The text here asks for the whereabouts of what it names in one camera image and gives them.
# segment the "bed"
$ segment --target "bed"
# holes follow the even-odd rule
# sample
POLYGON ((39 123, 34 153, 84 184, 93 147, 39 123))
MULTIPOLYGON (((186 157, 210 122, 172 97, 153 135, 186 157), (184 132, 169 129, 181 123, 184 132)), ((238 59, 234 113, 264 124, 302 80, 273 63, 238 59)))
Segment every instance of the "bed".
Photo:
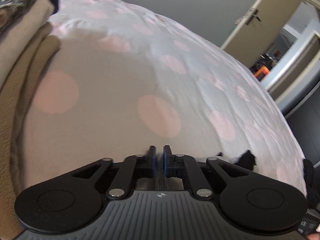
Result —
POLYGON ((120 0, 60 0, 61 49, 21 136, 23 188, 95 160, 158 152, 204 161, 247 149, 256 171, 306 195, 304 155, 250 71, 183 25, 120 0))

